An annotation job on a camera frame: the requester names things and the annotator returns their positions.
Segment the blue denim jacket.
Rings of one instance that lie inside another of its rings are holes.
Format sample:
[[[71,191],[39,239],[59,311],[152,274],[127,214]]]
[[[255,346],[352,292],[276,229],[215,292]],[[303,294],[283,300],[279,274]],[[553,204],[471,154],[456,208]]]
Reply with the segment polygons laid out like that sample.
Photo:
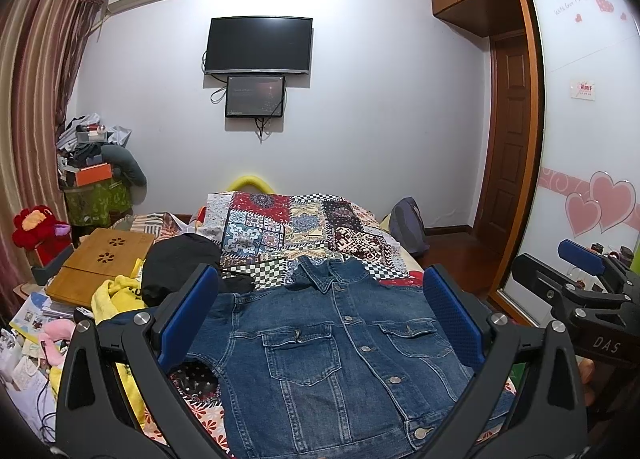
[[[302,257],[285,285],[216,298],[189,356],[211,367],[239,458],[403,458],[472,379],[421,289]]]

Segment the dark green pillow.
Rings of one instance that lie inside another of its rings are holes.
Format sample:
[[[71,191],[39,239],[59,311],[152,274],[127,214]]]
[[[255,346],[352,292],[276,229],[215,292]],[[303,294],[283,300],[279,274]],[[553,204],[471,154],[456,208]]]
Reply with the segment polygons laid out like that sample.
[[[146,177],[142,168],[127,148],[105,144],[101,147],[101,154],[103,161],[118,167],[122,177],[126,178],[131,185],[146,186]]]

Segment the red plush toy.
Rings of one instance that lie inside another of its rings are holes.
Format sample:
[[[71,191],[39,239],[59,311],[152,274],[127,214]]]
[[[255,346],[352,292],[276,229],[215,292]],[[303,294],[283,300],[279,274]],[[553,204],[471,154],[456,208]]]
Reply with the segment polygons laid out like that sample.
[[[47,266],[72,244],[70,225],[47,205],[36,205],[14,216],[12,241],[22,248],[32,266]]]

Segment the wooden wardrobe with sliding door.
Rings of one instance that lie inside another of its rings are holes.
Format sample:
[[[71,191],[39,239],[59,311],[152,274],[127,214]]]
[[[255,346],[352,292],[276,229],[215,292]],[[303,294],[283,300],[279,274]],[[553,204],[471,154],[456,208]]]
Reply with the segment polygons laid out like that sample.
[[[491,40],[526,36],[530,117],[521,196],[491,278],[492,301],[542,325],[550,309],[511,274],[532,254],[596,289],[559,258],[565,239],[607,250],[639,244],[639,11],[627,0],[432,0],[436,18],[489,43],[487,140],[480,159],[473,231],[489,160]],[[570,98],[570,81],[591,81],[596,100]]]

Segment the green patterned storage box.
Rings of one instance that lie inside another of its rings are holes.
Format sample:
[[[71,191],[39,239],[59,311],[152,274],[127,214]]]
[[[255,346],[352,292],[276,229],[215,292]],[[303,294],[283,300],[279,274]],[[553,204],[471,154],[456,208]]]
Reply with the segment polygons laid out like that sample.
[[[110,227],[131,212],[128,182],[111,178],[84,187],[63,190],[70,225]]]

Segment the yellow garment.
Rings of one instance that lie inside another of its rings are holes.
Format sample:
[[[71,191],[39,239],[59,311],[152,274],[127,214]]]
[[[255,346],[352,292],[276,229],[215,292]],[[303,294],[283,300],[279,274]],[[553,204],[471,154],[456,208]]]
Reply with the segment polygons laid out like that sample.
[[[137,259],[129,276],[118,275],[107,279],[96,289],[91,297],[91,310],[97,323],[109,320],[116,315],[140,311],[146,305],[142,300],[141,278],[144,260]],[[120,383],[127,395],[129,404],[140,427],[145,427],[145,405],[134,376],[128,366],[117,364]]]

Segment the patchwork patterned bed quilt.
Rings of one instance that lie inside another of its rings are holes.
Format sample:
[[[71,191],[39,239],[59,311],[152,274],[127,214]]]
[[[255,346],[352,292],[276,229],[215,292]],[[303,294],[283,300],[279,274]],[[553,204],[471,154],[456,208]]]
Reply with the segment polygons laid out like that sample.
[[[419,268],[373,214],[332,194],[213,192],[190,223],[170,213],[154,213],[125,220],[122,229],[153,235],[153,245],[186,234],[208,238],[221,249],[222,269],[250,275],[254,291],[285,285],[302,257],[314,263],[353,259],[383,286],[422,286]],[[239,458],[228,444],[213,369],[188,355],[171,372],[171,380],[208,435],[229,456]]]

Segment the black wall television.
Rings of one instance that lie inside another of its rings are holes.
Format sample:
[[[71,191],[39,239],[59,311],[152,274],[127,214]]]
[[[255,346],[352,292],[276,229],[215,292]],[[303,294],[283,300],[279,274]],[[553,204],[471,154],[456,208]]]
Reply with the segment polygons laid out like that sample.
[[[312,19],[239,16],[210,20],[204,69],[208,74],[310,71]]]

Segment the orange box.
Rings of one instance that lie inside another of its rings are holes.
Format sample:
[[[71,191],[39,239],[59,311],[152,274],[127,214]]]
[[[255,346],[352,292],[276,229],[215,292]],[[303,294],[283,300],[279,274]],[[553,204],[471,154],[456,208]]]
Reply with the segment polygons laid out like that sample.
[[[76,172],[75,186],[84,187],[109,180],[113,176],[112,166],[109,163],[101,163],[81,168]]]

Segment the small black wall monitor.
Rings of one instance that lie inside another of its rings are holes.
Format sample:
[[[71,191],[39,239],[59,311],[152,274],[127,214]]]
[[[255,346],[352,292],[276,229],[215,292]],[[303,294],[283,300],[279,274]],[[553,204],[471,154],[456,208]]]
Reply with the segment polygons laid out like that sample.
[[[280,118],[284,96],[283,75],[230,75],[224,115],[229,119]]]

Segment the striped red curtain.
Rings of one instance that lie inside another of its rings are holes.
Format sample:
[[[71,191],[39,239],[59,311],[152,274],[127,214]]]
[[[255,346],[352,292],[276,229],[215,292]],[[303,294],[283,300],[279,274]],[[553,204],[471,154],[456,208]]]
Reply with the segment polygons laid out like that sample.
[[[56,141],[90,29],[103,0],[9,0],[1,11],[1,318],[20,302],[25,253],[11,240],[14,216],[47,205],[66,215]]]

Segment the black garment pile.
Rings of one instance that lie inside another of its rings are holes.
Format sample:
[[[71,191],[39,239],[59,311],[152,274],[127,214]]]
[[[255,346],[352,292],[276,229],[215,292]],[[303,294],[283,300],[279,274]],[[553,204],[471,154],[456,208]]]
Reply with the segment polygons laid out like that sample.
[[[154,243],[142,268],[141,296],[146,306],[157,307],[177,292],[200,265],[213,268],[219,293],[250,293],[254,279],[242,271],[224,271],[221,249],[212,240],[196,234],[172,237]]]

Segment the grey purple backpack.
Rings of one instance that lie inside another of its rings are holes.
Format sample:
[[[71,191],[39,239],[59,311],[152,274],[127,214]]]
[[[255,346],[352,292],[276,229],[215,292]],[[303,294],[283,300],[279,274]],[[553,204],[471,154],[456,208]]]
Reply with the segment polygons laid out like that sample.
[[[393,207],[388,231],[412,257],[420,257],[430,249],[421,212],[413,197],[401,199]]]

